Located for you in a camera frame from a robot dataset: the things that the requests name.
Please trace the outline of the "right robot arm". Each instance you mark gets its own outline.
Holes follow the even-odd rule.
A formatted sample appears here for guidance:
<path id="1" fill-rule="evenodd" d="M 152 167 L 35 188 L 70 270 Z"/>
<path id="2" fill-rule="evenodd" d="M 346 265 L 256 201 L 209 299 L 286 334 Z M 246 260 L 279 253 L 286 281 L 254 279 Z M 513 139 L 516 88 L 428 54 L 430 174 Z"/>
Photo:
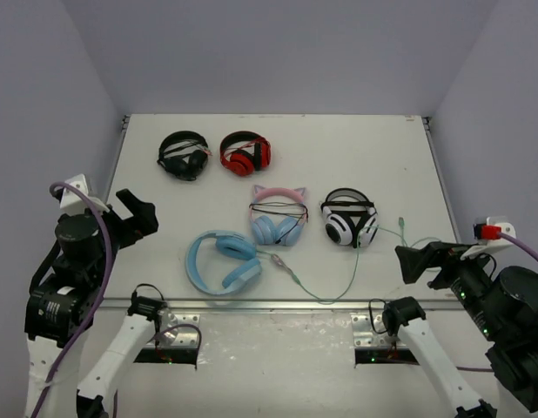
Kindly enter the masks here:
<path id="1" fill-rule="evenodd" d="M 489 278 L 481 257 L 465 257 L 465 245 L 431 242 L 421 249 L 397 246 L 402 279 L 413 284 L 428 268 L 440 271 L 429 282 L 450 289 L 481 335 L 494 377 L 529 413 L 538 411 L 538 273 L 521 266 Z M 495 417 L 496 408 L 473 390 L 436 340 L 426 314 L 413 297 L 385 303 L 386 333 L 399 339 L 424 370 L 453 417 Z"/>

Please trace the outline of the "light blue headphones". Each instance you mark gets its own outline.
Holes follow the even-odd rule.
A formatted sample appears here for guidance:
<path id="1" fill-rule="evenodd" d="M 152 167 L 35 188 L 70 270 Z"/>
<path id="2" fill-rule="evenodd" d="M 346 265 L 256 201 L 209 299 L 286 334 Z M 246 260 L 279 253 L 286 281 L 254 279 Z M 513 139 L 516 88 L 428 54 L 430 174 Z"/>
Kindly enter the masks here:
<path id="1" fill-rule="evenodd" d="M 201 293 L 230 296 L 242 292 L 262 273 L 256 244 L 240 233 L 212 230 L 188 247 L 185 272 Z"/>

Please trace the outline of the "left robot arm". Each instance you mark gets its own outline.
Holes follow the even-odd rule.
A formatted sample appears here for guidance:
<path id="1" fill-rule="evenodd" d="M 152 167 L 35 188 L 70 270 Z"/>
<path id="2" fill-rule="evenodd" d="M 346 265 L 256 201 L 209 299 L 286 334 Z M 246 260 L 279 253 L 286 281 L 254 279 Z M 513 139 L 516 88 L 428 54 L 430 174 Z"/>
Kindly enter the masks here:
<path id="1" fill-rule="evenodd" d="M 113 417 L 129 366 L 159 332 L 162 300 L 131 297 L 111 344 L 91 371 L 79 373 L 96 311 L 104 300 L 118 252 L 158 230 L 156 208 L 123 189 L 116 193 L 131 216 L 78 184 L 57 182 L 50 194 L 63 215 L 54 244 L 29 287 L 24 332 L 30 353 L 27 417 Z"/>

